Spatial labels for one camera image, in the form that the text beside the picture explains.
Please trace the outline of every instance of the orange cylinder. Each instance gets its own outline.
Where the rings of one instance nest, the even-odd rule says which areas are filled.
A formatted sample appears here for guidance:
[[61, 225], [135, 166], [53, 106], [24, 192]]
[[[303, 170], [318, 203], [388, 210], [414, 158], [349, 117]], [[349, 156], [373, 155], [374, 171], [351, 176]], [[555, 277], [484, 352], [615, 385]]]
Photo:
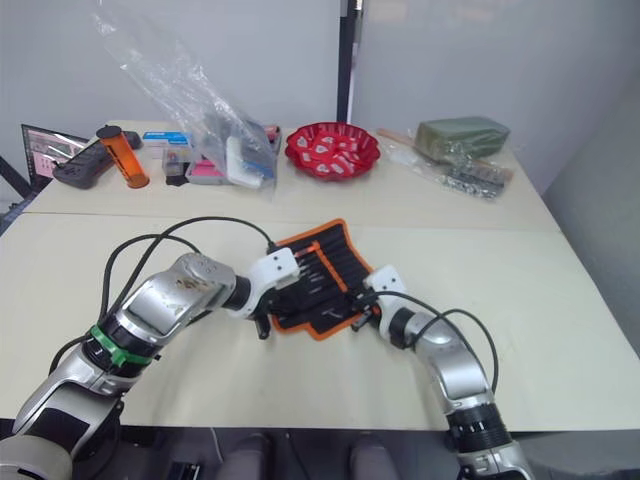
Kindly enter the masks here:
[[105, 125], [96, 132], [100, 142], [105, 146], [113, 162], [131, 188], [142, 188], [149, 183], [149, 177], [131, 150], [122, 129], [115, 125]]

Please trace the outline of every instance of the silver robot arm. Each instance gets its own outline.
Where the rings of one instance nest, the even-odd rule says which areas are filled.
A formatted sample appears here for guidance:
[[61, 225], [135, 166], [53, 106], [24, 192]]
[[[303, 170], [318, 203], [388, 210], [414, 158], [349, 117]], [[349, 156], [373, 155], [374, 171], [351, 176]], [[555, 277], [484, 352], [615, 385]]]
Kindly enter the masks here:
[[246, 277], [189, 253], [148, 278], [115, 314], [91, 327], [26, 401], [14, 436], [0, 442], [0, 477], [71, 478], [72, 460], [112, 425], [122, 410], [122, 396], [195, 317], [224, 308], [232, 316], [255, 320], [260, 338], [266, 338], [263, 301], [298, 275], [293, 253], [284, 248], [258, 260]]
[[[364, 283], [376, 292], [406, 291], [391, 266], [376, 270]], [[376, 304], [380, 335], [398, 348], [413, 343], [418, 360], [434, 378], [465, 477], [533, 480], [520, 446], [502, 423], [482, 365], [459, 332], [438, 321], [422, 333], [435, 316], [411, 310], [399, 297], [379, 296]]]

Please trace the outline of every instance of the red bowl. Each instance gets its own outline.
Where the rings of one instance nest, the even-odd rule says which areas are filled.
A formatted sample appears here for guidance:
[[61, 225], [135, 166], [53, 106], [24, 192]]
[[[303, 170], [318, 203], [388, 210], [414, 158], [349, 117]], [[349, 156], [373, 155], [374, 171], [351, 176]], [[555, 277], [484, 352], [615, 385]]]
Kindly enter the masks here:
[[287, 137], [285, 154], [299, 170], [327, 181], [358, 177], [380, 158], [374, 137], [362, 128], [339, 122], [300, 127]]

